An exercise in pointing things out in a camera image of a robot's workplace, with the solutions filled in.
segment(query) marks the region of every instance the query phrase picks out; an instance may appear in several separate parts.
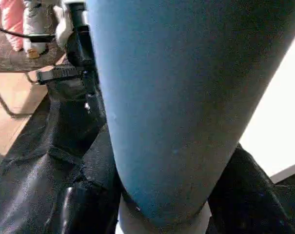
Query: black fabric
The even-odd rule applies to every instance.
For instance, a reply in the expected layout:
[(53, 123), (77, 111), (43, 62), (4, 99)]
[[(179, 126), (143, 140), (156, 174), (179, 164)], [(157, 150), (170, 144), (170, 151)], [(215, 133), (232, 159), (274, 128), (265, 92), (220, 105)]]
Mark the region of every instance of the black fabric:
[(241, 147), (216, 184), (209, 205), (220, 233), (295, 233), (295, 223), (278, 199), (274, 184)]
[(281, 204), (293, 223), (295, 223), (295, 175), (275, 185), (275, 190)]
[(44, 233), (115, 233), (121, 192), (107, 126), (83, 162), (60, 191)]
[(95, 140), (79, 80), (51, 83), (0, 165), (0, 233), (42, 233), (59, 190)]

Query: white surface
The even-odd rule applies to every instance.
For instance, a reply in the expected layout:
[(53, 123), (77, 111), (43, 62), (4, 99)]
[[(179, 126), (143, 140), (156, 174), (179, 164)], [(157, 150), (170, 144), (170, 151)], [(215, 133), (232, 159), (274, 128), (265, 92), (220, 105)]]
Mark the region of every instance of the white surface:
[(295, 40), (240, 143), (274, 183), (295, 174)]

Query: tiled floor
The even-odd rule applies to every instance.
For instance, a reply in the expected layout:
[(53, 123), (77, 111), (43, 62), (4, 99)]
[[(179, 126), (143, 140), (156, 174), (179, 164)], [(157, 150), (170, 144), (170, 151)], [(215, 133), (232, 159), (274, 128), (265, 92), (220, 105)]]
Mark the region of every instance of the tiled floor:
[[(0, 95), (8, 108), (16, 114), (33, 113), (43, 97), (46, 87), (31, 84), (25, 74), (0, 73)], [(10, 117), (0, 104), (0, 154), (5, 155), (21, 132), (29, 117)]]

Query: chair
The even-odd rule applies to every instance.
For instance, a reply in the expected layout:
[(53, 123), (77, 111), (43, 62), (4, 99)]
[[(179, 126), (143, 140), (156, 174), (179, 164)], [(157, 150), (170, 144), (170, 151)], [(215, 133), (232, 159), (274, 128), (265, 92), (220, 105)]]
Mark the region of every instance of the chair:
[[(45, 16), (45, 32), (53, 33), (57, 25), (57, 20), (54, 16), (52, 5), (44, 6)], [(56, 62), (63, 56), (64, 52), (57, 46), (56, 42), (48, 44), (47, 51), (37, 59), (29, 59), (23, 51), (15, 52), (4, 33), (0, 32), (0, 73), (25, 73), (30, 83), (35, 83), (29, 77), (28, 72), (34, 71), (45, 66), (55, 65)], [(24, 117), (28, 114), (16, 114), (12, 112), (3, 98), (0, 95), (0, 103), (4, 110), (11, 117)]]

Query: white cloth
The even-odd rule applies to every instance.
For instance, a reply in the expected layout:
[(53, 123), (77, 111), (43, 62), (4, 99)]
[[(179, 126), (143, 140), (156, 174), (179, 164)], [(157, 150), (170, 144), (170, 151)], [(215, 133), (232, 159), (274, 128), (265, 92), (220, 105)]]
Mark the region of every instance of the white cloth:
[[(25, 10), (23, 16), (24, 34), (42, 34), (44, 29), (44, 14), (40, 1), (24, 0)], [(44, 52), (46, 43), (32, 43), (29, 39), (23, 40), (24, 51), (29, 55), (30, 49), (37, 51), (38, 54)]]

